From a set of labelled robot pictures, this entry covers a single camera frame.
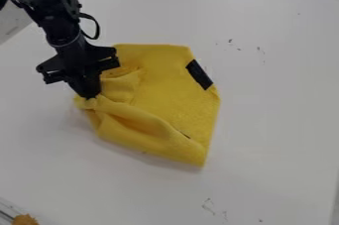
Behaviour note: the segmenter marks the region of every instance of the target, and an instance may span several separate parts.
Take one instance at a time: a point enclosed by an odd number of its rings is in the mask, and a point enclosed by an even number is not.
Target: yellow fabric
[[[75,97],[97,135],[167,159],[203,166],[220,99],[204,90],[186,66],[189,48],[118,45],[121,67],[101,74],[96,98]]]

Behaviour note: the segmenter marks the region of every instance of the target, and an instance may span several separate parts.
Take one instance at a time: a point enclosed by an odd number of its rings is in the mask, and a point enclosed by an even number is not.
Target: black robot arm
[[[100,74],[118,67],[114,48],[96,47],[88,39],[97,39],[98,23],[89,15],[80,13],[78,0],[11,0],[24,9],[39,27],[43,28],[48,43],[56,49],[56,56],[41,63],[37,71],[46,84],[65,81],[80,96],[89,99],[101,91]],[[80,18],[91,19],[97,33],[90,38],[79,26]]]

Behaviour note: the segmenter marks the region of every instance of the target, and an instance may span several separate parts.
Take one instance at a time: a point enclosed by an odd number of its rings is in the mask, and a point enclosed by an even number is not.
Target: dark speck
[[[225,221],[228,221],[227,211],[223,211],[223,212],[222,212],[222,215],[223,215],[223,217],[224,217],[224,220],[225,220]]]

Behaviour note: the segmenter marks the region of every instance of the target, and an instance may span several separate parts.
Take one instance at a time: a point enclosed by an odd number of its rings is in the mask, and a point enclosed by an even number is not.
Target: yellow cloth
[[[121,67],[101,75],[96,98],[75,97],[97,135],[125,147],[203,166],[220,99],[187,70],[190,49],[118,45]]]

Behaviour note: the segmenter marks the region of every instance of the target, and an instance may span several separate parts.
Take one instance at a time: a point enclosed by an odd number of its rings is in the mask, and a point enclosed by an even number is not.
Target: table surface
[[[98,140],[31,25],[0,48],[0,196],[50,225],[328,224],[338,0],[81,0],[97,45],[190,46],[223,99],[204,169]]]

